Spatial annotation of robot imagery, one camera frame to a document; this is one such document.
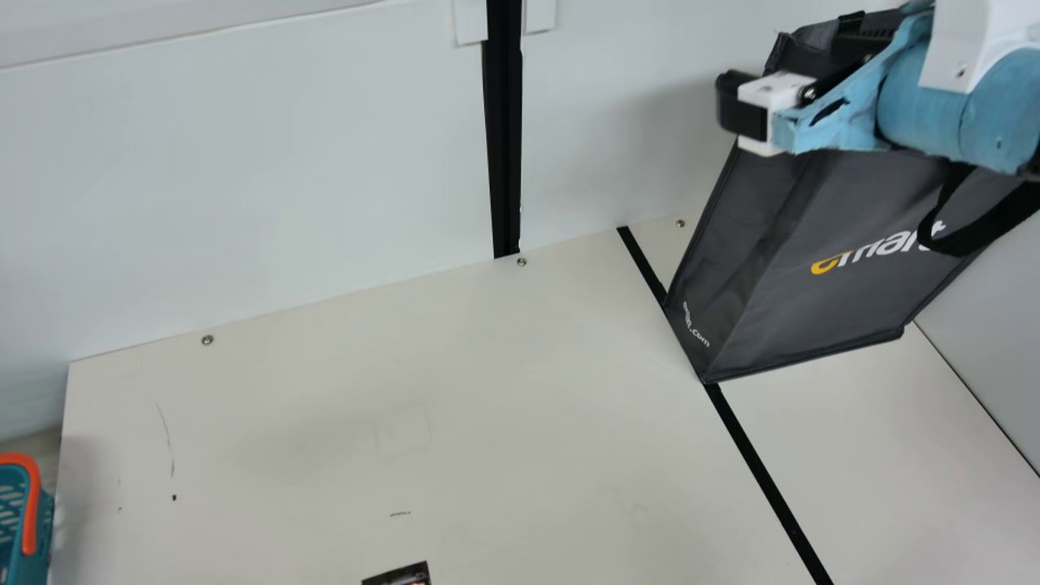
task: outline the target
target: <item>white wall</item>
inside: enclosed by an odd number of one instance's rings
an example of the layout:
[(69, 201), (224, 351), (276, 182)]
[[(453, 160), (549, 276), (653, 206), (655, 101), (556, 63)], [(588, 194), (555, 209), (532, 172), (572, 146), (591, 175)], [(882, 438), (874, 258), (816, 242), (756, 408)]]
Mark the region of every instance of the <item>white wall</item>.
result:
[(1034, 467), (1040, 467), (1040, 215), (995, 241), (917, 317)]
[(0, 440), (70, 360), (491, 257), (451, 0), (0, 71)]
[(899, 0), (560, 0), (523, 39), (521, 247), (703, 207), (733, 136), (714, 78), (777, 32)]
[(0, 67), (379, 0), (0, 0)]

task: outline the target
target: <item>small object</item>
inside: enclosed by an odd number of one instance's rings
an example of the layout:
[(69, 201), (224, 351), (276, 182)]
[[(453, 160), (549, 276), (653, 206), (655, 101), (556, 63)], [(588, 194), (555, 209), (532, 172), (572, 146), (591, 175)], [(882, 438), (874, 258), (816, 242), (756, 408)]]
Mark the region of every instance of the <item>small object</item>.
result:
[(430, 566), (422, 561), (369, 577), (361, 585), (433, 585), (433, 581), (430, 579)]
[(53, 518), (54, 499), (41, 487), (32, 457), (0, 453), (0, 582), (47, 583)]

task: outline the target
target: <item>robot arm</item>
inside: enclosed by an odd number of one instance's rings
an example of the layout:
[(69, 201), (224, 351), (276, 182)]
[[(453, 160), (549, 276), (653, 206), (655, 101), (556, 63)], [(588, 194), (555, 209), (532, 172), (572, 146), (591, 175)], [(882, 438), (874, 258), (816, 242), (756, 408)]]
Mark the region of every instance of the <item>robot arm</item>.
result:
[(942, 0), (902, 9), (907, 17), (890, 35), (861, 34), (862, 14), (842, 17), (835, 43), (861, 56), (826, 79), (720, 76), (720, 123), (762, 156), (900, 146), (1037, 178), (1040, 2)]

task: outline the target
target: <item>printed logo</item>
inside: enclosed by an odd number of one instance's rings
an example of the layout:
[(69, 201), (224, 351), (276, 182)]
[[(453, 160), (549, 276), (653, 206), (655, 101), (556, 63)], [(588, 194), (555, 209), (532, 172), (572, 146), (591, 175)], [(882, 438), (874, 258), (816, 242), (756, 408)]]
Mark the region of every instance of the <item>printed logo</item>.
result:
[[(939, 233), (945, 228), (946, 226), (942, 222), (935, 222), (935, 224), (932, 225), (932, 235)], [(859, 250), (850, 250), (848, 252), (831, 256), (830, 258), (825, 258), (818, 262), (814, 262), (811, 266), (809, 266), (809, 271), (812, 272), (812, 274), (818, 275), (834, 268), (841, 268), (846, 264), (855, 264), (861, 258), (869, 258), (875, 255), (887, 256), (896, 252), (909, 252), (913, 249), (913, 245), (916, 241), (916, 231), (901, 231), (899, 233), (893, 233), (888, 237), (867, 244)], [(927, 252), (928, 248), (925, 246), (918, 246), (917, 250)]]
[(710, 348), (711, 344), (709, 344), (708, 340), (704, 338), (704, 335), (701, 335), (700, 331), (694, 329), (694, 321), (690, 319), (690, 305), (687, 305), (685, 301), (682, 302), (682, 310), (686, 313), (686, 329), (688, 329), (690, 332), (694, 334), (694, 337), (700, 339), (701, 342), (704, 344), (705, 348)]

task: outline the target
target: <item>white panel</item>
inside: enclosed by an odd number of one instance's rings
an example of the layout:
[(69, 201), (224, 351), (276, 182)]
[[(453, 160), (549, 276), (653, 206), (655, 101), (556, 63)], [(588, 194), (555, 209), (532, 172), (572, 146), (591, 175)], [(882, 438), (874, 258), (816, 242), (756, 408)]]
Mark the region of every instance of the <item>white panel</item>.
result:
[(523, 30), (544, 32), (556, 26), (556, 0), (524, 0)]
[(74, 363), (55, 583), (811, 583), (617, 234), (527, 259)]
[(521, 246), (704, 205), (733, 136), (714, 78), (761, 71), (778, 31), (898, 0), (566, 0), (523, 37)]
[(721, 384), (835, 583), (1032, 583), (1040, 478), (920, 331)]
[(491, 256), (451, 0), (6, 70), (0, 135), (0, 439), (71, 359)]
[(971, 391), (1040, 466), (1040, 215), (990, 246), (917, 317)]
[(0, 0), (0, 67), (378, 1)]
[(456, 41), (469, 45), (488, 40), (486, 0), (454, 0)]

